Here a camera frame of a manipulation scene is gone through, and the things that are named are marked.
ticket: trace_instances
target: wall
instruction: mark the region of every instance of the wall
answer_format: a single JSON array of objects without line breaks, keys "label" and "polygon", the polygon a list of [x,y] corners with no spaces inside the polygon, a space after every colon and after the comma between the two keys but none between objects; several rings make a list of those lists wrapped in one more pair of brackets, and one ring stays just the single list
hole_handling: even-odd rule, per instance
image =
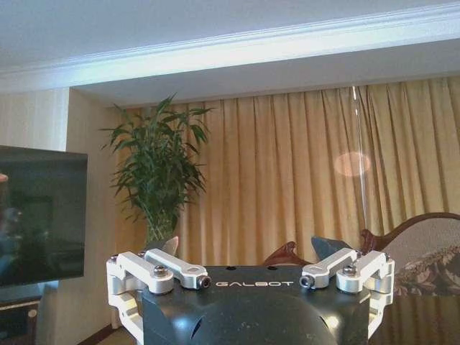
[{"label": "wall", "polygon": [[0,144],[65,151],[69,89],[0,95]]},{"label": "wall", "polygon": [[88,154],[85,275],[60,282],[52,344],[77,344],[110,324],[106,260],[115,252],[114,192],[109,188],[115,157],[101,151],[98,129],[116,125],[119,117],[97,102],[70,90],[67,151]]},{"label": "wall", "polygon": [[105,136],[98,129],[118,120],[68,88],[0,95],[0,144],[88,154],[85,275],[40,284],[39,345],[77,344],[110,324],[105,261],[115,252],[117,213],[109,190],[115,157],[100,150]]}]

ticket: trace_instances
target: silver metal bracket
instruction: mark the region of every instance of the silver metal bracket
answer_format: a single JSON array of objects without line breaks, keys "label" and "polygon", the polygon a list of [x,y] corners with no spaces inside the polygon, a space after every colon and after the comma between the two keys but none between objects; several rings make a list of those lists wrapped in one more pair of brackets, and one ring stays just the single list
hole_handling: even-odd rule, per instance
[{"label": "silver metal bracket", "polygon": [[370,290],[368,338],[381,324],[386,305],[393,303],[395,261],[385,253],[372,251],[360,257],[343,248],[330,257],[302,269],[300,285],[308,289],[325,288],[336,276],[336,286],[345,293]]},{"label": "silver metal bracket", "polygon": [[187,289],[200,290],[211,285],[203,266],[189,264],[159,249],[139,255],[131,252],[114,255],[106,267],[109,305],[118,309],[121,324],[140,345],[144,343],[142,317],[129,291],[148,287],[157,295],[169,293],[174,287],[174,278]]}]

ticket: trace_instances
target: screw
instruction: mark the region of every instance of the screw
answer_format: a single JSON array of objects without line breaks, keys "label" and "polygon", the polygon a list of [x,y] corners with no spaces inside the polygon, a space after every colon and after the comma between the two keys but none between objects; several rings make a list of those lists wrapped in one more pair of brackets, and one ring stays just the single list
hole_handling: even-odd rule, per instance
[{"label": "screw", "polygon": [[347,266],[344,267],[344,274],[350,276],[353,276],[357,273],[357,267],[354,264],[348,264]]},{"label": "screw", "polygon": [[211,286],[211,278],[208,276],[203,276],[198,279],[198,286],[199,288],[209,288]]},{"label": "screw", "polygon": [[315,285],[315,278],[311,277],[310,275],[304,275],[303,277],[300,277],[299,283],[304,288],[309,289]]},{"label": "screw", "polygon": [[155,266],[155,268],[153,269],[153,274],[157,278],[166,276],[166,274],[167,274],[166,267],[162,266],[160,264]]}]

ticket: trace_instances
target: potted plant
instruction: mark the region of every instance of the potted plant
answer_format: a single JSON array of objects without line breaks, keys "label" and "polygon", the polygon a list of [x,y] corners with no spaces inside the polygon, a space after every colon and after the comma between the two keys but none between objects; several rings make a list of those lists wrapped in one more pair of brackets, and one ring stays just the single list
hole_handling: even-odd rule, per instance
[{"label": "potted plant", "polygon": [[[112,152],[129,150],[125,161],[114,173],[116,195],[122,190],[136,221],[147,220],[147,243],[167,239],[174,232],[180,209],[192,200],[192,194],[204,190],[203,175],[193,155],[199,155],[208,141],[208,129],[200,115],[210,109],[170,110],[173,96],[137,114],[120,109],[123,123],[110,132]],[[189,142],[187,133],[195,142]]]}]

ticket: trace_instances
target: floor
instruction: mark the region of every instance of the floor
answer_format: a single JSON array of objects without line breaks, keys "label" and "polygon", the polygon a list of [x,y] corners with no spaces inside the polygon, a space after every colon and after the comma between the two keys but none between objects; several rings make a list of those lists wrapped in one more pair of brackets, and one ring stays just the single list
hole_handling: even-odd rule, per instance
[{"label": "floor", "polygon": [[136,345],[136,341],[124,327],[121,327],[98,345]]}]

